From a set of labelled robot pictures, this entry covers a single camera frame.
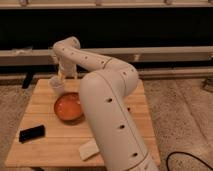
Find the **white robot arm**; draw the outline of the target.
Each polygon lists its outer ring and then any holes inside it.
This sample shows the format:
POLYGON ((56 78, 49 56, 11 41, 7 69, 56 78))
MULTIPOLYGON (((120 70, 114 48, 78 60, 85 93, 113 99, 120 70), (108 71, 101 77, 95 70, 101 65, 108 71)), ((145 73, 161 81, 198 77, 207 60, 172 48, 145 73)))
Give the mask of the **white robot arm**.
POLYGON ((80 104, 107 170, 159 171, 124 103, 139 82, 135 67, 82 51, 75 37, 56 42, 53 51, 63 70, 74 63, 88 71, 80 82, 80 104))

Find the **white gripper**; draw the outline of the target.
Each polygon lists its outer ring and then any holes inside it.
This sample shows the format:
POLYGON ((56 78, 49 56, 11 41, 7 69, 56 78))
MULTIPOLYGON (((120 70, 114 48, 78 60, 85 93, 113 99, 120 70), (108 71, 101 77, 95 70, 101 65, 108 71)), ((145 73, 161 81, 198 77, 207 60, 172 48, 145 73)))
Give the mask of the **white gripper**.
POLYGON ((60 57, 57 75, 61 81, 64 81, 66 77, 76 78, 78 76, 76 64, 68 58, 60 57))

